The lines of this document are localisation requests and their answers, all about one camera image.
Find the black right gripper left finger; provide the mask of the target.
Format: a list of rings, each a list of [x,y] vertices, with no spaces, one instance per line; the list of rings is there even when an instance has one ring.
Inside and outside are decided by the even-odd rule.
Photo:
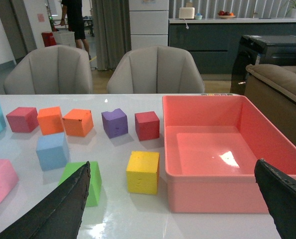
[[[0,239],[75,239],[89,195],[90,162],[0,232]]]

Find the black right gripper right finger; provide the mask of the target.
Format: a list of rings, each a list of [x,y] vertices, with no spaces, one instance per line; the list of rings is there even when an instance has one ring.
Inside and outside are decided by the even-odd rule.
[[[296,179],[264,159],[256,162],[256,183],[283,239],[296,239]]]

